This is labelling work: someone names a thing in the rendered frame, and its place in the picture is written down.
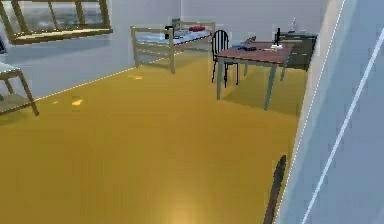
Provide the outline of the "black spindle chair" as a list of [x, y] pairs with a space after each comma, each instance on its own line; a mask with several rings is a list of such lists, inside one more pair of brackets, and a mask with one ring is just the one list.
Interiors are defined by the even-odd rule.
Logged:
[[[213, 61], [213, 71], [211, 81], [215, 79], [216, 64], [218, 62], [217, 55], [224, 50], [229, 48], [229, 36], [224, 30], [217, 30], [212, 35], [211, 40], [211, 52], [212, 52], [212, 61]], [[239, 84], [239, 64], [234, 62], [225, 63], [225, 73], [224, 73], [224, 85], [227, 85], [228, 81], [228, 70], [230, 65], [236, 66], [236, 84]]]

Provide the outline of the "red-brown top table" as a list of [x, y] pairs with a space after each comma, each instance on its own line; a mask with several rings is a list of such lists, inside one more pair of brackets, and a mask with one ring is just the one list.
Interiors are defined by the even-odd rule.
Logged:
[[290, 53], [294, 47], [293, 43], [282, 43], [281, 48], [275, 50], [270, 42], [255, 42], [249, 44], [249, 47], [256, 47], [256, 51], [239, 50], [237, 47], [231, 47], [217, 54], [217, 70], [216, 70], [216, 99], [221, 98], [223, 72], [226, 63], [238, 63], [243, 65], [268, 66], [270, 74], [268, 78], [268, 86], [264, 102], [264, 110], [267, 111], [271, 99], [272, 89], [278, 66], [283, 71], [288, 63]]

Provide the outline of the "black desk lamp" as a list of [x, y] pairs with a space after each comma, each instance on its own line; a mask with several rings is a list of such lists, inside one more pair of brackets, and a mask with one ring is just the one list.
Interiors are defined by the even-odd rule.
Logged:
[[271, 48], [272, 49], [282, 49], [283, 46], [280, 44], [280, 29], [277, 29], [276, 33], [275, 33], [275, 38], [274, 38], [274, 41], [273, 41], [273, 44], [271, 45]]

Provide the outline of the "dark green chest of drawers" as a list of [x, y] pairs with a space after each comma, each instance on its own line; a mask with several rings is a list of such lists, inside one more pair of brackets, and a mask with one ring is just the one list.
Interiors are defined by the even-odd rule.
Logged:
[[317, 34], [307, 32], [282, 32], [280, 40], [282, 42], [294, 43], [287, 66], [289, 68], [307, 71], [316, 45]]

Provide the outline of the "wooden framed window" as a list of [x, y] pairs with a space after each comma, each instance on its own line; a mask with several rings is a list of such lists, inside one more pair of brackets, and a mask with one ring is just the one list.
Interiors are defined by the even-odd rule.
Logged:
[[0, 0], [12, 45], [111, 34], [107, 0]]

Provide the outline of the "pale blue room door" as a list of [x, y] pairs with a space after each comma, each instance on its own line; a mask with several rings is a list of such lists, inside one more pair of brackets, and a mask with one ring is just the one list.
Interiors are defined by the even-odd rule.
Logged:
[[274, 224], [384, 224], [384, 0], [329, 0]]

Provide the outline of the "wooden side table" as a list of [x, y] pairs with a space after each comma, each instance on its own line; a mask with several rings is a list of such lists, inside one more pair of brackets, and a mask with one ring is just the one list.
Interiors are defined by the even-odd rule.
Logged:
[[[18, 78], [20, 80], [26, 96], [21, 96], [14, 91], [10, 83], [10, 79], [12, 78]], [[0, 115], [15, 112], [26, 107], [31, 107], [35, 116], [39, 115], [31, 90], [19, 67], [0, 62], [0, 81], [5, 83], [8, 90], [7, 94], [0, 94]]]

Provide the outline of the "wooden frame bed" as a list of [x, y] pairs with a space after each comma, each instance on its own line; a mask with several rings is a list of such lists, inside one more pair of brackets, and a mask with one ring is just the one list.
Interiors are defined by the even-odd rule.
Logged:
[[[175, 73], [175, 55], [185, 50], [201, 51], [197, 45], [208, 44], [211, 42], [213, 33], [216, 31], [216, 23], [213, 21], [175, 21], [173, 39], [165, 39], [164, 28], [130, 27], [133, 58], [136, 67], [142, 65], [153, 65], [155, 63], [146, 62], [142, 56], [167, 59], [167, 65], [159, 65], [168, 69], [172, 74]], [[191, 26], [204, 26], [205, 31], [191, 32]]]

